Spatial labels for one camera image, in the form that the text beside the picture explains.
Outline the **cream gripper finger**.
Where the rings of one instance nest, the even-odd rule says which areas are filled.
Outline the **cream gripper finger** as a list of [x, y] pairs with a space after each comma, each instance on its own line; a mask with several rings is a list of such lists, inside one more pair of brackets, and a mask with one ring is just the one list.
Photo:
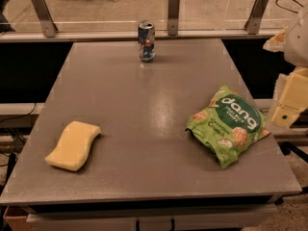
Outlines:
[[280, 74], [275, 84], [270, 122], [289, 128], [308, 108], [308, 68], [296, 67], [289, 75]]
[[283, 52], [287, 27], [280, 30], [275, 36], [268, 39], [263, 45], [263, 49], [270, 52]]

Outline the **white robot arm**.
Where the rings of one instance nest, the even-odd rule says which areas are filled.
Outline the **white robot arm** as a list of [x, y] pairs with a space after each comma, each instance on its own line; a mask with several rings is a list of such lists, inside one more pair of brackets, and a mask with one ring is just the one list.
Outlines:
[[269, 109], [272, 124], [290, 128], [308, 109], [308, 5], [300, 9], [286, 28], [268, 39], [263, 48], [283, 52], [284, 60], [295, 66], [289, 75], [278, 76]]

